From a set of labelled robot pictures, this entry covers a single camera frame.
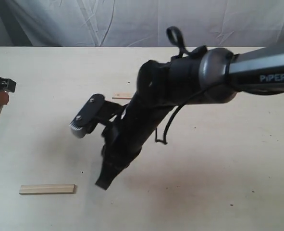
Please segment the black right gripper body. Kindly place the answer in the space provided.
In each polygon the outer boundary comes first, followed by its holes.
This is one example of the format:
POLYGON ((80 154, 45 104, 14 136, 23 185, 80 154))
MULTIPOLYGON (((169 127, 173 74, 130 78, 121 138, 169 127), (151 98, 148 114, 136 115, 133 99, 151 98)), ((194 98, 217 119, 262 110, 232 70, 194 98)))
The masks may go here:
POLYGON ((102 165, 96 186, 106 190, 112 181, 140 154, 141 146, 132 142, 117 127, 106 127, 102 132, 102 165))

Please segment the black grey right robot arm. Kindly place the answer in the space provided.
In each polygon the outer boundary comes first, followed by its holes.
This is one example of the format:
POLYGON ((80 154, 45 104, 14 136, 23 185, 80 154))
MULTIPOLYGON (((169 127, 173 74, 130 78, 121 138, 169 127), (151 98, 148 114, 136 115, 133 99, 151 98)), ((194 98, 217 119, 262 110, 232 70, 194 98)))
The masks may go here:
POLYGON ((284 46, 243 54, 202 46, 165 64, 144 63, 131 101, 102 133, 103 162, 96 185, 107 189, 168 114, 175 117, 188 104, 227 103, 238 92, 261 96, 284 93, 284 46))

